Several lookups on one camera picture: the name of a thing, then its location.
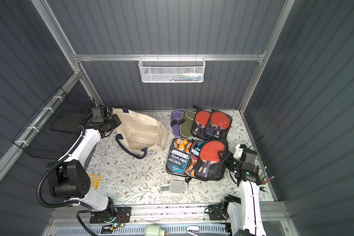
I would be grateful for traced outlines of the olive green paddle case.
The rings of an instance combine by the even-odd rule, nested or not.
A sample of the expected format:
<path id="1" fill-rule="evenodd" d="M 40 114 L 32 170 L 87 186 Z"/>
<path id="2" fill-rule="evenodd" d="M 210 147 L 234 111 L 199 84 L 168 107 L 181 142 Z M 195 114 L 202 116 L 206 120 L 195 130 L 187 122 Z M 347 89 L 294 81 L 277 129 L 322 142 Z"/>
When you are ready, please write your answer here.
<path id="1" fill-rule="evenodd" d="M 194 108 L 185 109 L 182 119 L 183 123 L 180 124 L 180 134 L 183 138 L 190 138 L 192 136 L 192 129 L 195 123 L 197 110 Z"/>

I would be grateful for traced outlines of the black paddle case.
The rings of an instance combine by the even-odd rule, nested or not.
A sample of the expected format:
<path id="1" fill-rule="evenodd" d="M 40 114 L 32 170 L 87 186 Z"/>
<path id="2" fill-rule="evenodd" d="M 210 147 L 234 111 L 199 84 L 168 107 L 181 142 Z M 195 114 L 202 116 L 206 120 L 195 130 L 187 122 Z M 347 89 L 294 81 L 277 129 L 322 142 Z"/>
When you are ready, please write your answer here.
<path id="1" fill-rule="evenodd" d="M 193 137 L 199 138 L 201 140 L 208 139 L 208 136 L 206 134 L 206 126 L 209 123 L 210 117 L 211 112 L 201 108 L 197 109 L 194 124 L 191 131 Z"/>

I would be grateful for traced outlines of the beige canvas tote bag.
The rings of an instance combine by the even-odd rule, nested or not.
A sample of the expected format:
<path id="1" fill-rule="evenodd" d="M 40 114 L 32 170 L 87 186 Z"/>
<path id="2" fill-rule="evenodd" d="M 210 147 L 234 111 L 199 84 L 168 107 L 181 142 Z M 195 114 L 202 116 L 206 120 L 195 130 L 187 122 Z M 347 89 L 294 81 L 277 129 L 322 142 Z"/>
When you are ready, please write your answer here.
<path id="1" fill-rule="evenodd" d="M 150 151 L 165 150 L 169 134 L 161 122 L 129 109 L 113 108 L 112 114 L 121 121 L 115 140 L 127 154 L 143 159 Z"/>

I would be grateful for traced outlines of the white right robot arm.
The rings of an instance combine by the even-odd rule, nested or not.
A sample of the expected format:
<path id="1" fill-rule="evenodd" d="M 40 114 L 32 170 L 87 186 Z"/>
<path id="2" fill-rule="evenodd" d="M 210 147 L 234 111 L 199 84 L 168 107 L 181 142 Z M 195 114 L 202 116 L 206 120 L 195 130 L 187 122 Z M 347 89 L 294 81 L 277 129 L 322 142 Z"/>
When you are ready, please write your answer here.
<path id="1" fill-rule="evenodd" d="M 239 195 L 228 195 L 223 203 L 223 215 L 230 220 L 230 236 L 265 236 L 259 202 L 259 166 L 255 165 L 257 152 L 246 145 L 237 145 L 235 153 L 227 152 L 221 161 L 238 187 Z"/>

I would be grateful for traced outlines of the Deerway ping pong set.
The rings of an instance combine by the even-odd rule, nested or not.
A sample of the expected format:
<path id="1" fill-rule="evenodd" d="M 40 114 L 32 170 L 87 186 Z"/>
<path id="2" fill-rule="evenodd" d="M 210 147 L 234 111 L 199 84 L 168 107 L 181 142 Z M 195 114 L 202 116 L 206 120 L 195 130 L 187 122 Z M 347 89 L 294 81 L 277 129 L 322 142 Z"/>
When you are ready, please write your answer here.
<path id="1" fill-rule="evenodd" d="M 187 177 L 185 168 L 193 145 L 192 139 L 173 138 L 167 155 L 165 169 L 168 174 Z"/>

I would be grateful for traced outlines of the red paddle case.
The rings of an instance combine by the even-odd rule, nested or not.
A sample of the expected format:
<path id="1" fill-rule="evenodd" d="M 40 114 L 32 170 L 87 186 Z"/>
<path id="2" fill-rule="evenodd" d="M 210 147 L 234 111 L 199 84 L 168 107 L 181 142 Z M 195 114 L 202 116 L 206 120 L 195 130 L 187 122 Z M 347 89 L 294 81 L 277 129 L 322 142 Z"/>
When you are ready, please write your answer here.
<path id="1" fill-rule="evenodd" d="M 228 151 L 226 139 L 204 141 L 194 167 L 194 176 L 201 181 L 220 181 L 225 173 L 225 164 L 221 158 Z"/>
<path id="2" fill-rule="evenodd" d="M 212 110 L 205 127 L 205 139 L 227 139 L 233 118 L 219 110 Z"/>

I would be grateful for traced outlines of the red ping pong paddle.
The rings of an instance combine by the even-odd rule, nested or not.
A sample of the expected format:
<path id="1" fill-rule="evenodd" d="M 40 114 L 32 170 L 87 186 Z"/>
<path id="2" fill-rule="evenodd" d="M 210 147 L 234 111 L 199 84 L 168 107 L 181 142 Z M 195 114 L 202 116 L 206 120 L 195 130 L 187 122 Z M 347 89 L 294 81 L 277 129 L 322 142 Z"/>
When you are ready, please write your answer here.
<path id="1" fill-rule="evenodd" d="M 198 131 L 202 130 L 205 128 L 207 125 L 209 119 L 210 119 L 211 113 L 207 111 L 200 111 L 196 115 L 195 122 L 197 123 L 197 127 L 194 129 L 194 133 L 197 134 Z"/>

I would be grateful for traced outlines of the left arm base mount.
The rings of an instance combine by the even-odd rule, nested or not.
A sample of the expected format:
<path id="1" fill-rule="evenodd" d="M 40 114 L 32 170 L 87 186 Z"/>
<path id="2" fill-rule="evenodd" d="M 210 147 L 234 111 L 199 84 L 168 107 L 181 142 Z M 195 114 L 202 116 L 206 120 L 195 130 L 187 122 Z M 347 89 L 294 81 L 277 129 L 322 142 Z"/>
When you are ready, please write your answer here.
<path id="1" fill-rule="evenodd" d="M 93 211 L 90 216 L 90 224 L 125 224 L 129 223 L 131 217 L 131 207 L 115 207 L 104 211 Z"/>

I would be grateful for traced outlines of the purple paddle case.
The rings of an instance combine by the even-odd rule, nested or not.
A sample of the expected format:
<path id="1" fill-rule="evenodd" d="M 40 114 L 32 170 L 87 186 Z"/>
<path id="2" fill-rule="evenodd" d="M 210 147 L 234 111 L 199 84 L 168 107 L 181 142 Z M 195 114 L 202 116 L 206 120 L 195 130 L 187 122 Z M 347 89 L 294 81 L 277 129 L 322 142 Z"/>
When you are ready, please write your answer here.
<path id="1" fill-rule="evenodd" d="M 172 129 L 172 133 L 175 137 L 182 138 L 181 135 L 181 125 L 186 122 L 186 119 L 183 118 L 183 114 L 186 111 L 186 108 L 179 108 L 173 110 L 170 115 L 170 126 Z"/>

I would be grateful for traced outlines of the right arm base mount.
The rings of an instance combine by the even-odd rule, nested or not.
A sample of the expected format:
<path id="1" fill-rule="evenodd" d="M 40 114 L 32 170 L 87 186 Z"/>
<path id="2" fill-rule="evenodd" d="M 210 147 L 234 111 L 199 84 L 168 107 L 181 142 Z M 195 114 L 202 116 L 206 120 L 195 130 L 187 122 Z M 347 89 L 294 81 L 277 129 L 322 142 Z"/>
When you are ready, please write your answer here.
<path id="1" fill-rule="evenodd" d="M 223 209 L 223 204 L 209 205 L 205 209 L 205 213 L 208 214 L 210 221 L 226 220 L 227 213 Z"/>

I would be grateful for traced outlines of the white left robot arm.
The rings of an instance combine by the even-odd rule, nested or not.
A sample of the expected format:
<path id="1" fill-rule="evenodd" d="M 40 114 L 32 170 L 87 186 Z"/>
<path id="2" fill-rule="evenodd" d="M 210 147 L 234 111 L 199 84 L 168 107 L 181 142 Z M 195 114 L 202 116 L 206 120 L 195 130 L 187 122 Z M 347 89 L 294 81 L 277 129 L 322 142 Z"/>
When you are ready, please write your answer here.
<path id="1" fill-rule="evenodd" d="M 98 193 L 91 185 L 86 172 L 97 143 L 108 137 L 121 121 L 118 116 L 111 116 L 108 109 L 99 105 L 93 107 L 83 125 L 79 126 L 80 134 L 71 148 L 56 162 L 46 167 L 46 173 L 41 178 L 36 190 L 38 202 L 48 208 L 80 204 L 94 214 L 115 215 L 116 208 L 110 197 Z M 51 204 L 42 197 L 43 184 L 47 182 L 54 198 L 65 202 Z"/>

